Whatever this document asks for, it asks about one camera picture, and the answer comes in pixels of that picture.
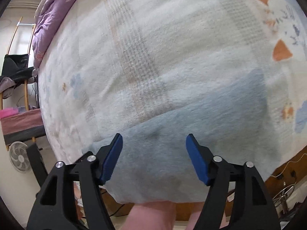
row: purple blanket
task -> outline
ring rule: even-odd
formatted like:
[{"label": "purple blanket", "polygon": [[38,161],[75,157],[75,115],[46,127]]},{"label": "purple blanket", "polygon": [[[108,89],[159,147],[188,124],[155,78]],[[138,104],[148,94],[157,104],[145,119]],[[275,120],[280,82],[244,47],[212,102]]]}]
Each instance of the purple blanket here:
[{"label": "purple blanket", "polygon": [[34,33],[32,46],[34,51],[34,71],[37,69],[50,45],[55,33],[76,0],[47,0],[40,16]]}]

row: white bedsheet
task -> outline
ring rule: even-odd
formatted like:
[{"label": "white bedsheet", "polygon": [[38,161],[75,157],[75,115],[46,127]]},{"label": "white bedsheet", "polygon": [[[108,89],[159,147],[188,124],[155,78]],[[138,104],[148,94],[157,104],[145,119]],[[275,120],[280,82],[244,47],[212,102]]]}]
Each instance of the white bedsheet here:
[{"label": "white bedsheet", "polygon": [[193,133],[267,179],[307,145],[304,25],[295,0],[77,0],[39,68],[57,159],[119,132],[116,201],[204,201]]}]

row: pink cloth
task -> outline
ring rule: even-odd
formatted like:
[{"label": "pink cloth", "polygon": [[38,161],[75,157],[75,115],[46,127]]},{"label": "pink cloth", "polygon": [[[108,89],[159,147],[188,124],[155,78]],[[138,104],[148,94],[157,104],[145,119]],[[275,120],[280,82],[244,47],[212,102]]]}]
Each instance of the pink cloth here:
[{"label": "pink cloth", "polygon": [[18,108],[5,108],[0,110],[0,119],[18,114]]},{"label": "pink cloth", "polygon": [[[193,230],[204,206],[196,203],[186,230]],[[170,201],[136,204],[130,211],[121,230],[172,230],[176,219],[176,204]],[[224,214],[220,228],[227,226]]]},{"label": "pink cloth", "polygon": [[44,125],[40,109],[30,110],[14,116],[1,118],[3,135]]}]

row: white wall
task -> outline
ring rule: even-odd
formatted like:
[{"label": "white wall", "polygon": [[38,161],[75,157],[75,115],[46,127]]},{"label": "white wall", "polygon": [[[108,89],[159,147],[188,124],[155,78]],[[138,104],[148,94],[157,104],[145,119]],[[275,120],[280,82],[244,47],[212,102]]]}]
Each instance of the white wall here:
[{"label": "white wall", "polygon": [[[11,36],[21,15],[22,22],[33,23],[34,10],[8,9],[0,19],[0,69],[2,70],[4,55],[6,54]],[[14,38],[10,54],[27,53],[28,43],[32,28],[31,26],[20,26]],[[30,54],[29,66],[33,65],[33,52]],[[17,101],[23,96],[23,85],[18,87],[12,97],[4,100],[3,107],[16,107]],[[32,85],[28,85],[29,94],[32,92]],[[34,92],[29,96],[29,104],[35,105]],[[22,98],[18,105],[24,105]],[[37,140],[48,172],[56,162],[56,158],[46,137]],[[28,217],[35,201],[35,194],[39,191],[39,185],[31,171],[22,174],[14,169],[10,163],[8,152],[4,143],[2,128],[0,130],[0,195],[17,221],[25,227]]]}]

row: electrical cable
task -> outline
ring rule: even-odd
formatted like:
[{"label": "electrical cable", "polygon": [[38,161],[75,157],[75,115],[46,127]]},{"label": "electrical cable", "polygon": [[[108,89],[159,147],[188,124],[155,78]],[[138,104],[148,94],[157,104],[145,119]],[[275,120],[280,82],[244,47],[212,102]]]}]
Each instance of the electrical cable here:
[{"label": "electrical cable", "polygon": [[114,214],[111,214],[111,215],[109,215],[109,217],[111,217],[111,216],[114,216],[114,215],[116,215],[117,214],[117,212],[124,206],[125,204],[123,204],[123,205],[121,205],[116,211],[115,211],[115,213]]},{"label": "electrical cable", "polygon": [[[31,96],[31,95],[33,94],[33,91],[35,92],[35,94],[37,94],[36,90],[34,89],[34,86],[32,85],[31,94],[28,94],[28,96]],[[19,107],[19,106],[18,106],[18,103],[19,103],[19,101],[20,101],[23,97],[24,97],[24,95],[17,101],[17,103],[16,103],[16,106],[17,106],[17,107]]]},{"label": "electrical cable", "polygon": [[279,175],[277,175],[277,176],[270,175],[269,177],[277,178],[278,176],[280,176],[280,174],[282,174],[282,173],[286,170],[286,167],[288,166],[289,163],[298,163],[298,162],[303,158],[303,156],[305,156],[305,155],[307,155],[307,153],[304,153],[304,154],[300,157],[300,159],[299,159],[298,161],[288,161],[287,164],[286,164],[286,166],[285,166],[285,168],[283,169],[282,172],[279,173]]}]

